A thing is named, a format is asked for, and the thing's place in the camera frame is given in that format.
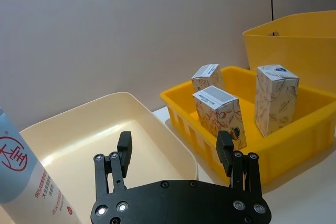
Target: small box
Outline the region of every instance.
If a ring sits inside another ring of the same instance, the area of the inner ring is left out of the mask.
[[[227,131],[235,150],[246,147],[245,131],[239,99],[215,86],[193,94],[200,123],[215,137],[218,131]]]
[[[202,66],[191,78],[195,92],[205,89],[211,85],[224,89],[222,73],[219,64]]]
[[[292,122],[299,80],[281,65],[257,68],[255,122],[263,136]]]

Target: yellow bin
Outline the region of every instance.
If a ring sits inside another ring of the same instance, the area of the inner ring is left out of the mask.
[[[238,67],[222,69],[225,90],[239,97],[247,138],[245,154],[259,154],[261,182],[265,184],[333,143],[336,94],[300,86],[294,122],[263,137],[254,122],[256,73]],[[198,120],[191,81],[160,94],[173,125],[228,182],[216,152],[216,138]]]
[[[243,35],[251,70],[281,64],[302,84],[336,93],[336,10],[286,16]]]

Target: white table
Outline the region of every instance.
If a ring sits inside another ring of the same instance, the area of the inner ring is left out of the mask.
[[[167,107],[153,112],[194,154],[198,162],[199,179],[224,185],[181,137],[170,121]],[[272,224],[336,223],[336,145],[320,153],[276,181],[263,187],[264,199],[272,212]]]

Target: patterned box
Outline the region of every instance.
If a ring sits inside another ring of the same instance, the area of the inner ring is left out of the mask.
[[[299,80],[281,65],[257,68],[255,121],[263,136],[292,122]]]
[[[223,78],[219,64],[202,66],[191,78],[195,92],[205,89],[211,85],[224,89]]]
[[[215,137],[218,131],[227,131],[235,150],[246,147],[239,99],[215,86],[193,94],[200,123]]]

